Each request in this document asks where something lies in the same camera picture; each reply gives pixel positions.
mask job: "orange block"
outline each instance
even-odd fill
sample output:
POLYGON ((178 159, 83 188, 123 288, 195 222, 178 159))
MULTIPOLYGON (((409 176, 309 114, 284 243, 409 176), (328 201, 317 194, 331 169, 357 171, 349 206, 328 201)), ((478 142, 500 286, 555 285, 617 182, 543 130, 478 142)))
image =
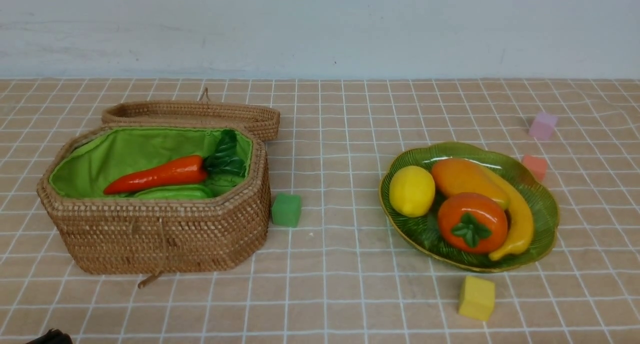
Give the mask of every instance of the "orange block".
POLYGON ((548 164, 543 157, 527 154, 522 158, 522 164, 524 164, 524 166, 533 173, 533 176, 538 180, 538 182, 542 182, 542 180, 544 180, 548 164))

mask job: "wicker basket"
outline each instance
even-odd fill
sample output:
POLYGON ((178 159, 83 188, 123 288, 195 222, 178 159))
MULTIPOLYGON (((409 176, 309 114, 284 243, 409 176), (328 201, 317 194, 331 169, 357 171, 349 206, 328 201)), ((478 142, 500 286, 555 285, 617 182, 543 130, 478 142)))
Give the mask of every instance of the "wicker basket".
POLYGON ((240 125, 266 142, 278 137, 280 117, 278 110, 267 106, 212 102, 205 88, 197 101, 146 100, 114 105, 102 112, 102 123, 240 125))
MULTIPOLYGON (((171 102, 165 108, 173 108, 179 116, 188 118, 194 116, 192 105, 171 102)), ((216 198, 74 199, 60 196, 50 185, 53 171, 73 150, 114 128, 212 128, 212 124, 206 120, 159 118, 105 123, 62 147, 39 180, 37 194, 78 267, 90 274, 149 274, 139 283, 142 288, 162 273, 232 269, 263 246, 272 200, 267 153, 260 137, 238 125, 238 121, 215 128, 234 129, 253 142, 249 173, 242 183, 216 198)), ((274 137, 273 129, 270 134, 266 130, 261 133, 263 138, 274 137)))

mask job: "lemon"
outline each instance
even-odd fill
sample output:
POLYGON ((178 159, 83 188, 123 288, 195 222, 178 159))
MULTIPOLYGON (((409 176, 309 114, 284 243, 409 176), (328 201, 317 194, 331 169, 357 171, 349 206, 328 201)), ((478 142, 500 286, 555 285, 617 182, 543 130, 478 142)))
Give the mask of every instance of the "lemon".
POLYGON ((389 184, 389 201, 396 212, 409 218, 422 217, 434 203, 436 184, 431 173, 416 165, 396 171, 389 184))

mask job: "green plate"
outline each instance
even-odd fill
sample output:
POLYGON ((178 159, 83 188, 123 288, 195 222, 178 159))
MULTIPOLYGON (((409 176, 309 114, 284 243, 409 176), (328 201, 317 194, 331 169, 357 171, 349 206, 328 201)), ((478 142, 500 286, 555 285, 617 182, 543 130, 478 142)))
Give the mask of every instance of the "green plate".
POLYGON ((427 148, 407 150, 398 155, 380 182, 379 200, 391 225, 409 244, 426 255, 466 271, 476 273, 509 271, 544 258, 556 244, 560 221, 558 204, 548 189, 516 159, 466 143, 445 141, 427 148), (451 157, 470 159, 489 167, 522 194, 531 208, 535 222, 533 241, 524 253, 506 255, 501 260, 492 261, 487 255, 466 253, 450 246, 438 230, 437 213, 445 199, 439 192, 436 192, 433 205, 425 216, 408 218, 391 207, 389 183, 398 170, 407 166, 419 166, 431 171, 435 162, 451 157))

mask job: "carrot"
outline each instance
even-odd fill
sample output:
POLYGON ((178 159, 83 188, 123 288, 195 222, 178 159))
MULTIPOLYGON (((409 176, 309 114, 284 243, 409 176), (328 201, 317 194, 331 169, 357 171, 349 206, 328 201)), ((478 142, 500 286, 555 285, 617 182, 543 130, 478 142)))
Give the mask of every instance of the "carrot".
POLYGON ((117 178, 104 189, 103 193, 110 196, 168 185, 198 184, 204 182, 209 176, 203 167, 203 162, 204 158, 200 155, 179 157, 162 165, 117 178))
POLYGON ((110 196, 157 187, 199 184, 213 174, 244 176, 247 165, 236 154, 237 146, 236 132, 224 129, 213 154, 208 157, 187 155, 153 168, 124 175, 110 183, 103 193, 110 196))

